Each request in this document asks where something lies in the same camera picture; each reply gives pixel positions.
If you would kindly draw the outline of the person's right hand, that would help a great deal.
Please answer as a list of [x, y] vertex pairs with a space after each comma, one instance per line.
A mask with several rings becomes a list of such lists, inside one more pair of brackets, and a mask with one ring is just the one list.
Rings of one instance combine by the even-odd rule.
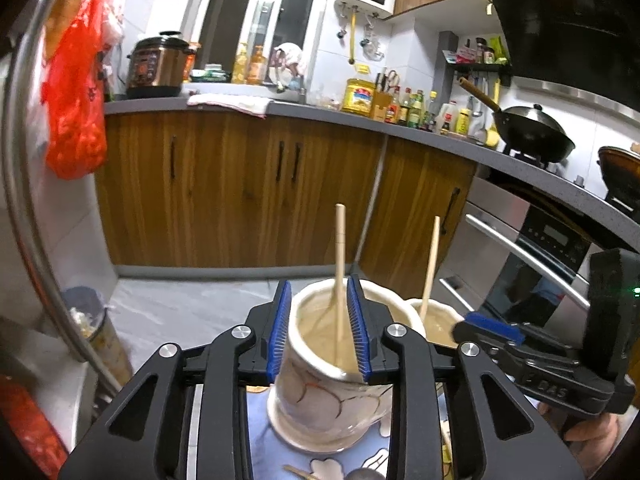
[[611, 455], [620, 440], [620, 427], [626, 415], [602, 413], [597, 418], [571, 420], [570, 416], [539, 403], [537, 411], [568, 445], [587, 479], [590, 479]]

